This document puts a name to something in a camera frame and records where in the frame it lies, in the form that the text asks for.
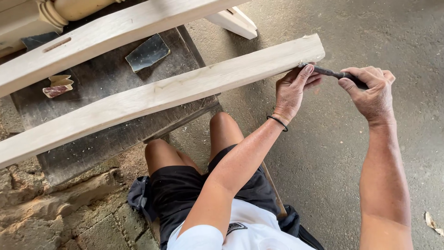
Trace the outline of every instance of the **fingernail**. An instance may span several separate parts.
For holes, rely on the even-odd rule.
[[[307,66],[305,67],[305,71],[306,71],[307,73],[311,73],[311,72],[313,72],[313,70],[314,70],[314,66],[311,65],[311,64],[309,64],[309,65],[307,65]]]

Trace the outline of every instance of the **hand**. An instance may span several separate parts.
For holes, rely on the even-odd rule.
[[[276,108],[273,115],[283,118],[285,124],[296,116],[302,102],[303,90],[319,85],[322,75],[313,73],[314,67],[295,68],[276,82]]]
[[[341,72],[358,77],[369,87],[368,90],[360,91],[350,79],[341,78],[338,81],[349,93],[359,112],[365,116],[369,126],[396,123],[392,106],[392,83],[395,77],[390,71],[370,66],[362,69],[347,68]]]

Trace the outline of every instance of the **gray floor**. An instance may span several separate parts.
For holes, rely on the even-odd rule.
[[[240,5],[258,27],[246,40],[206,20],[187,25],[207,65],[318,33],[321,66],[374,65],[397,77],[393,101],[412,200],[415,249],[444,249],[424,221],[444,227],[444,2],[441,0],[254,0]],[[219,97],[245,135],[273,111],[272,77]],[[199,165],[209,152],[210,115],[172,133]],[[304,94],[302,108],[265,162],[285,203],[327,249],[357,249],[358,182],[368,143],[365,119],[333,78]]]

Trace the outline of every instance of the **black rubber bracelet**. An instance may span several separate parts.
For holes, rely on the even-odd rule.
[[[273,116],[267,116],[267,120],[268,120],[269,118],[274,119],[274,120],[276,120],[277,122],[279,122],[280,124],[282,124],[282,126],[284,126],[284,128],[285,128],[285,130],[282,130],[283,132],[287,132],[287,131],[288,131],[287,126],[285,126],[285,124],[284,124],[283,122],[281,122],[279,119],[277,119],[276,117],[273,117]]]

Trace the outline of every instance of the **wooden workbench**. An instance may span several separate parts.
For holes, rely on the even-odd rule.
[[[142,1],[112,4],[85,20],[69,24],[64,32]],[[74,89],[58,97],[49,99],[43,94],[42,88],[50,85],[48,79],[11,94],[25,129],[38,126],[104,97],[205,66],[184,26],[164,31],[160,36],[171,53],[137,73],[131,70],[125,56],[146,39],[114,49],[61,72],[60,74],[72,75]],[[217,107],[218,104],[216,96],[193,101],[104,129],[39,154],[37,158],[49,184],[58,185],[142,141],[164,136]]]

